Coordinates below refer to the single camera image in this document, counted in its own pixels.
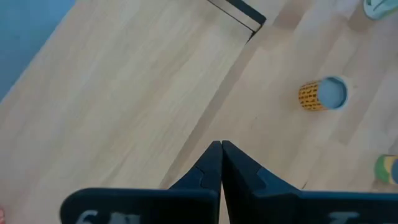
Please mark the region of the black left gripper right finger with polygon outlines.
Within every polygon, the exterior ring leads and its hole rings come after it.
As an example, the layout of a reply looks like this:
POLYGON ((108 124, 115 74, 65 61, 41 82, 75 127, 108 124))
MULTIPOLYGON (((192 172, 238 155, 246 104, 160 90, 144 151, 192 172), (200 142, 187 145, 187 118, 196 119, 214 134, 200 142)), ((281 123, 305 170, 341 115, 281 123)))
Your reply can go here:
POLYGON ((397 223, 397 194, 303 191, 222 141, 230 223, 397 223))

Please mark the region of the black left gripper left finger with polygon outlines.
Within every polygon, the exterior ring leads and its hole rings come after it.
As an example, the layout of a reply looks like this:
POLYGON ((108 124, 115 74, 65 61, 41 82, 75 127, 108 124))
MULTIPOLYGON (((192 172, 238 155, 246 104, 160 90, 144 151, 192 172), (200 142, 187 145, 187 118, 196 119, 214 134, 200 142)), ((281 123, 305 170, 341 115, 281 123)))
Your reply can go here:
POLYGON ((222 144, 213 141, 169 189, 81 189, 60 207, 62 223, 218 223, 222 144))

